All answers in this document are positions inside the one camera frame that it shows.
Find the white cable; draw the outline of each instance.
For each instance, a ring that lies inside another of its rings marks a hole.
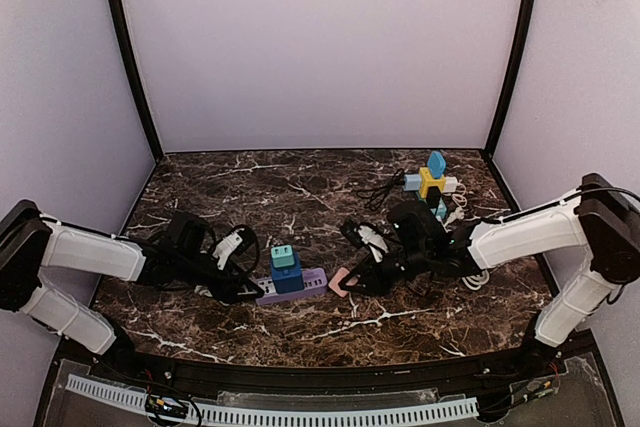
[[[478,291],[489,282],[491,275],[488,270],[483,270],[481,274],[462,277],[462,282],[469,290]]]
[[[464,208],[467,206],[467,187],[461,182],[458,184],[458,187],[462,186],[462,192],[454,192],[451,194],[451,200],[453,200],[456,204],[456,209],[449,214],[447,220],[442,224],[442,226],[449,231],[448,227],[456,220],[464,219]]]
[[[458,207],[465,208],[467,206],[467,186],[462,182],[458,184],[458,187],[462,187],[462,192],[454,192],[451,194],[451,200],[453,200]]]

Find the black frame edge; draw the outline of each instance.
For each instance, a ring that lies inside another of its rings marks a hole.
[[[531,23],[531,14],[533,12],[533,3],[534,0],[520,0],[520,10],[518,12],[516,30],[513,35],[511,54],[509,55],[509,62],[507,63],[507,70],[504,74],[502,90],[500,91],[498,105],[496,106],[496,112],[493,117],[493,122],[491,123],[489,136],[487,137],[487,143],[484,147],[484,150],[489,157],[493,157],[493,154],[496,152],[498,141],[500,140],[500,134],[502,134],[502,129],[507,119],[509,105],[511,104],[511,97],[513,96],[513,90],[518,78],[518,71],[520,70],[520,62],[522,61],[524,47],[527,42],[527,34],[529,33],[529,24]]]
[[[504,195],[504,198],[507,201],[507,205],[509,206],[512,212],[519,212],[520,206],[518,205],[516,198],[513,196],[513,193],[509,189],[509,186],[504,181],[504,178],[502,177],[500,170],[498,169],[495,162],[493,161],[493,157],[485,151],[482,151],[481,155],[485,164],[487,164],[487,167],[489,168],[489,172],[491,172],[492,177],[495,179],[496,184],[498,184],[498,188],[500,189],[500,192],[502,192],[502,195]],[[538,261],[538,265],[540,265],[542,276],[544,277],[545,282],[549,286],[549,291],[551,292],[551,295],[555,297],[560,293],[560,288],[558,287],[558,283],[556,282],[555,277],[551,273],[551,267],[549,266],[549,262],[547,262],[547,258],[542,254],[536,254],[534,257]]]
[[[120,55],[122,56],[122,63],[127,73],[127,79],[129,80],[129,87],[131,88],[131,94],[136,104],[136,110],[142,123],[144,134],[147,137],[147,142],[153,158],[156,162],[159,162],[164,156],[162,151],[162,145],[160,144],[160,138],[158,132],[153,123],[151,117],[151,111],[149,110],[149,103],[144,94],[142,87],[142,80],[140,78],[140,72],[138,71],[138,65],[136,64],[135,55],[133,53],[133,46],[131,45],[131,37],[129,36],[129,29],[127,27],[127,21],[124,14],[124,7],[122,0],[109,0],[109,8],[111,9],[111,18],[113,20],[113,27],[118,39],[118,45],[120,46]]]

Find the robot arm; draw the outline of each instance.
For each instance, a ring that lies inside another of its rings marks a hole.
[[[257,249],[253,231],[238,227],[220,242],[212,234],[212,248],[203,253],[207,233],[212,234],[211,227],[203,219],[178,212],[155,239],[132,240],[64,224],[23,200],[0,221],[0,309],[23,312],[103,355],[118,348],[118,340],[132,347],[126,334],[57,289],[40,267],[72,268],[145,285],[174,280],[206,285],[226,303],[262,296],[262,289],[230,258],[251,245]]]
[[[640,214],[597,174],[548,204],[452,233],[421,202],[405,202],[388,216],[402,248],[381,261],[363,260],[340,288],[384,295],[401,279],[423,272],[480,275],[519,257],[581,246],[585,259],[535,322],[535,340],[555,349],[619,286],[640,277]],[[357,283],[347,284],[352,278]]]

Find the marble table surface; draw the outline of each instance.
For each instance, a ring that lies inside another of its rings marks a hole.
[[[219,235],[237,224],[258,233],[268,275],[267,247],[291,244],[303,268],[330,277],[353,268],[364,251],[338,226],[347,216],[387,230],[395,203],[415,194],[396,189],[376,212],[354,190],[377,185],[400,167],[417,171],[429,150],[288,150],[167,155],[159,164],[127,233],[147,237],[174,210],[207,219]],[[447,175],[466,186],[465,219],[500,215],[507,204],[479,152],[442,150]],[[451,197],[445,197],[450,210]],[[533,258],[500,266],[472,292],[455,279],[428,275],[400,282],[386,297],[323,296],[258,307],[232,306],[188,292],[105,278],[94,308],[118,321],[140,352],[250,366],[377,366],[440,360],[519,345],[529,319],[550,301]]]

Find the black wire bundle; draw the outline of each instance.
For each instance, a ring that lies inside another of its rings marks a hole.
[[[386,198],[389,197],[394,187],[404,185],[404,175],[404,169],[398,169],[384,184],[369,189],[356,190],[355,194],[359,199],[366,201],[364,203],[365,209],[376,212],[382,207],[382,204]]]
[[[193,400],[193,397],[191,397],[190,394],[186,394],[178,389],[175,389],[171,386],[165,385],[165,384],[161,384],[160,382],[155,382],[153,380],[150,379],[136,379],[134,377],[130,377],[126,374],[123,374],[122,372],[117,371],[116,369],[114,369],[113,367],[111,367],[109,364],[107,364],[106,362],[102,362],[100,361],[98,358],[94,357],[93,358],[93,363],[94,364],[100,364],[103,365],[104,367],[106,367],[107,369],[109,369],[111,372],[113,372],[114,374],[116,374],[117,376],[129,381],[129,382],[134,382],[134,383],[142,383],[145,385],[146,389],[147,389],[147,395],[149,395],[151,393],[151,386],[155,385],[156,387],[161,387],[163,389],[169,390],[173,393],[175,393],[176,395],[180,396],[180,399],[176,399],[174,398],[174,400],[176,402],[178,402],[179,404],[182,404],[183,399],[187,399],[187,402],[189,402],[191,404],[191,406],[193,407],[193,410],[195,410],[196,415],[198,416],[198,423],[196,424],[196,427],[201,427],[202,426],[202,412],[200,411],[200,408],[198,407],[198,404],[195,403],[195,401]],[[156,422],[158,425],[163,425],[165,421],[162,422]]]

